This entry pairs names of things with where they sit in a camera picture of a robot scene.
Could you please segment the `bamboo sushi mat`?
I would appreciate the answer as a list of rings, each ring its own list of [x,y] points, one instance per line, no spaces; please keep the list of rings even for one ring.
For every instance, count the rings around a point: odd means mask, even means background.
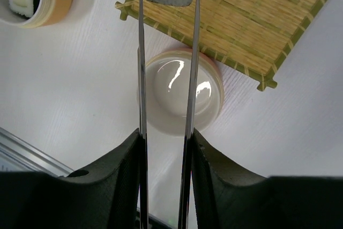
[[[193,44],[195,6],[200,6],[199,50],[259,82],[260,91],[275,88],[273,77],[328,0],[192,0],[188,6],[147,0],[117,2],[120,18],[144,23]]]

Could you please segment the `pink lunch bowl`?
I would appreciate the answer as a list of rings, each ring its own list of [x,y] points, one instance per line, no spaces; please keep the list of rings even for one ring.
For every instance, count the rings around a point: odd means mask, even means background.
[[[185,133],[192,49],[160,53],[146,63],[147,121],[161,133]],[[194,125],[208,128],[219,116],[224,101],[222,75],[217,64],[199,54]]]

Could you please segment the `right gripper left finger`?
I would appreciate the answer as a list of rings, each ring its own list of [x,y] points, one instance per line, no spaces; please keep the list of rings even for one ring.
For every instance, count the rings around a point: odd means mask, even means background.
[[[69,176],[1,173],[1,228],[134,228],[139,133]]]

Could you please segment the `aluminium mounting rail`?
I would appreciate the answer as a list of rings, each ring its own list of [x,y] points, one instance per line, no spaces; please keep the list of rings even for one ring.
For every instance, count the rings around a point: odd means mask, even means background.
[[[73,170],[24,140],[1,128],[1,171],[44,172],[52,176],[68,176]]]

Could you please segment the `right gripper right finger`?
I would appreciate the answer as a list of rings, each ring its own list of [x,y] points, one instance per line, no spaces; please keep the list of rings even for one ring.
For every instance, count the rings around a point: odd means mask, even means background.
[[[194,132],[199,228],[342,228],[342,178],[258,175]]]

